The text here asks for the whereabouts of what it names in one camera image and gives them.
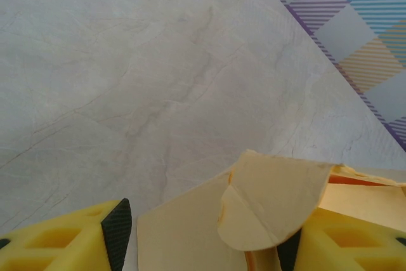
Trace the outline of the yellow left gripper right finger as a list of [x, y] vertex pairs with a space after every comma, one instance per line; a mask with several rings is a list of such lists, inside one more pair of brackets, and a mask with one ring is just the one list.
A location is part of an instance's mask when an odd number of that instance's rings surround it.
[[405, 232], [318, 208], [277, 254], [282, 270], [405, 270]]

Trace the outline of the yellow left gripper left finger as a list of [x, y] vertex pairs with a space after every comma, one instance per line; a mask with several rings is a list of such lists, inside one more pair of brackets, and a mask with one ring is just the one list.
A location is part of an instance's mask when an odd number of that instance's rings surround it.
[[1, 236], [1, 270], [122, 270], [131, 230], [127, 198], [80, 209]]

